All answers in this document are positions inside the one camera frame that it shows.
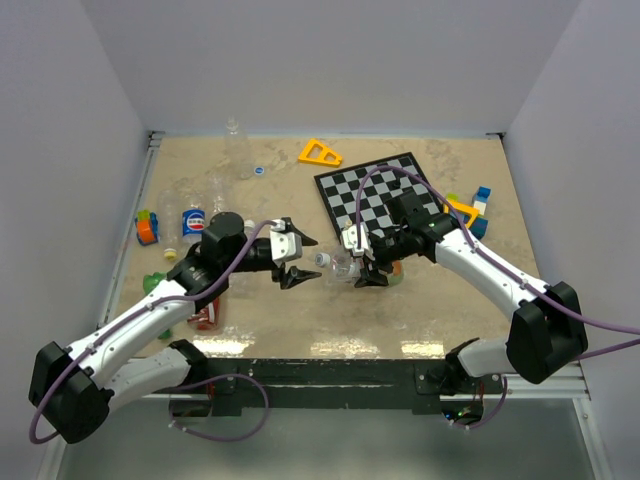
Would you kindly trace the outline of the grapefruit tea bottle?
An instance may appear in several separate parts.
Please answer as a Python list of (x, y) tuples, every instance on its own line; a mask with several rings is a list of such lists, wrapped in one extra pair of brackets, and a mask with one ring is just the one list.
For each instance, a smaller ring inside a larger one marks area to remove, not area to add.
[(353, 259), (343, 247), (339, 246), (329, 252), (317, 252), (314, 259), (318, 253), (327, 253), (331, 256), (331, 262), (327, 267), (319, 267), (324, 270), (323, 278), (328, 286), (354, 285), (359, 279), (364, 262), (360, 259)]

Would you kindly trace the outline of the white tea bottle cap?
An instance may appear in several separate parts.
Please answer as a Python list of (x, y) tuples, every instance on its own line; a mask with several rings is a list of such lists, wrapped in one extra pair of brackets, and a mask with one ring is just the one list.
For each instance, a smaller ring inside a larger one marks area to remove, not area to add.
[(327, 267), (331, 262), (331, 256), (327, 253), (318, 253), (314, 259), (315, 265), (321, 268)]

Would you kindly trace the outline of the clear Pocari bottle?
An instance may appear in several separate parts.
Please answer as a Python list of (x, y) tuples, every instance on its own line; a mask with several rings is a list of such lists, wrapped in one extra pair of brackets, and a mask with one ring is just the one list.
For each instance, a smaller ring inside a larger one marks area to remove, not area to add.
[(254, 174), (254, 162), (248, 136), (239, 121), (230, 116), (225, 124), (225, 145), (231, 166), (239, 179), (247, 180)]

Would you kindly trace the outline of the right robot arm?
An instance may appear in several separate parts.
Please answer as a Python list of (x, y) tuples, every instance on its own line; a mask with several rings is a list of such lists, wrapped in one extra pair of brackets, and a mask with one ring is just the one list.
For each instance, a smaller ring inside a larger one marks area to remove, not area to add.
[(412, 192), (386, 208), (392, 224), (381, 235), (360, 223), (348, 230), (350, 250), (365, 259), (360, 285), (382, 284), (393, 262), (418, 255), (463, 278), (510, 322), (506, 338), (472, 339), (447, 354), (445, 379), (452, 390), (469, 392), (489, 374), (517, 374), (540, 384), (586, 352), (578, 296), (568, 284), (551, 286), (515, 268), (451, 214), (430, 212)]

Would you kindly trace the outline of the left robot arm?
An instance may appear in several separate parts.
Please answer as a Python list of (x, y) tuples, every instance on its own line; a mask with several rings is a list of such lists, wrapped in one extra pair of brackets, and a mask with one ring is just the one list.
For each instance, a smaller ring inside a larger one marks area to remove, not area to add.
[(30, 441), (43, 441), (37, 435), (40, 419), (74, 444), (130, 401), (165, 388), (200, 390), (207, 380), (206, 360), (189, 342), (176, 342), (147, 361), (135, 363), (133, 355), (211, 304), (227, 290), (233, 273), (269, 272), (283, 290), (316, 278), (313, 271), (286, 265), (316, 243), (288, 217), (262, 221), (247, 232), (239, 214), (215, 215), (200, 242), (124, 314), (66, 347), (50, 342), (38, 351), (28, 393), (36, 409)]

